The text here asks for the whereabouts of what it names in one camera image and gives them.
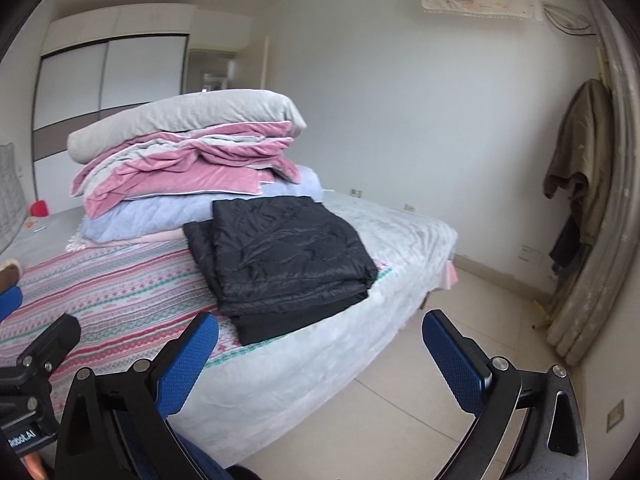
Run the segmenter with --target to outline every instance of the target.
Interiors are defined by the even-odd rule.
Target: metal screw
[[[149,370],[151,366],[151,362],[148,359],[138,359],[135,363],[133,363],[133,369],[137,372],[146,372]]]
[[[563,366],[561,365],[554,365],[554,367],[552,368],[552,370],[554,371],[554,374],[558,377],[566,377],[566,370],[564,369]]]
[[[504,357],[494,357],[491,362],[494,365],[494,368],[497,368],[498,370],[505,371],[509,368],[509,362]]]
[[[91,375],[91,370],[89,370],[89,368],[80,368],[76,377],[79,381],[84,381],[89,375]]]

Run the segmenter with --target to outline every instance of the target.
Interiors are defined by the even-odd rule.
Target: black folded jacket
[[[305,326],[334,316],[351,305],[366,300],[369,293],[365,290],[355,296],[344,298],[327,305],[312,306],[295,312],[279,312],[276,314],[245,314],[231,316],[231,322],[238,329],[238,336],[243,345],[259,343],[273,337],[300,330]]]
[[[226,316],[335,303],[378,275],[355,229],[309,197],[217,200],[212,216],[183,229]]]

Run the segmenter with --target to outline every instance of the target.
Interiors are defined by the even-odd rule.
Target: light blue blanket
[[[164,195],[127,200],[96,219],[84,216],[82,236],[94,242],[128,240],[151,233],[177,229],[187,222],[202,222],[211,218],[213,200],[250,200],[261,196],[310,196],[322,202],[322,186],[313,170],[298,166],[301,183],[292,184],[276,177],[273,184],[262,184],[261,195],[233,193],[202,193],[195,195]]]

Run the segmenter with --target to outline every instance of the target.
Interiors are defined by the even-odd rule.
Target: electrical outlet
[[[613,410],[607,413],[607,433],[622,422],[623,418],[625,418],[625,399],[622,399]]]
[[[538,266],[542,263],[542,258],[544,256],[545,255],[541,251],[523,245],[520,248],[518,259],[522,260],[523,262],[527,262],[528,264]]]

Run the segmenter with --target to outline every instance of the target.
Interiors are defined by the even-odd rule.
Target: striped blanket
[[[390,272],[376,264],[379,279]],[[220,326],[206,367],[274,341],[241,346],[233,324],[217,312],[186,240],[63,254],[28,269],[20,288],[23,305],[0,324],[0,366],[15,365],[61,314],[77,317],[82,327],[80,342],[50,378],[58,418],[78,368],[108,374],[126,370],[137,359],[153,359],[201,310],[212,312]]]

